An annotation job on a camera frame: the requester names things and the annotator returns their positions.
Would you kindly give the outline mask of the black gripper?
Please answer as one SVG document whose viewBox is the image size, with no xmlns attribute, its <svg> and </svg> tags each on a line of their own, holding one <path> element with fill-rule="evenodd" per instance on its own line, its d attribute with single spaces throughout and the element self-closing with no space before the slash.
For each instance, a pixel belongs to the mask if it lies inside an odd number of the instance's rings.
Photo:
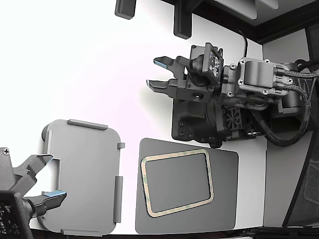
<svg viewBox="0 0 319 239">
<path fill-rule="evenodd" d="M 167 56 L 154 59 L 154 63 L 173 73 L 176 79 L 168 81 L 146 80 L 147 86 L 156 93 L 162 93 L 170 98 L 209 103 L 219 100 L 223 94 L 232 97 L 222 87 L 230 82 L 230 73 L 236 72 L 238 64 L 224 65 L 223 49 L 205 44 L 193 45 L 190 57 L 177 56 L 171 59 Z"/>
</svg>

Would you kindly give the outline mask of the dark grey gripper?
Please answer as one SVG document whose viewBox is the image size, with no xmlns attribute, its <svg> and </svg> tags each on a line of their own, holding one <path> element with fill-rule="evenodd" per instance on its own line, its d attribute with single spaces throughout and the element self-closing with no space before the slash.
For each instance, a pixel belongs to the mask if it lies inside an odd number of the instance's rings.
<svg viewBox="0 0 319 239">
<path fill-rule="evenodd" d="M 36 175 L 51 160 L 50 154 L 31 155 L 18 167 L 12 167 L 10 151 L 7 147 L 0 148 L 0 190 L 19 192 L 24 196 L 36 183 Z M 48 210 L 61 206 L 67 192 L 56 190 L 39 196 L 24 197 L 23 204 L 30 217 L 40 217 Z"/>
</svg>

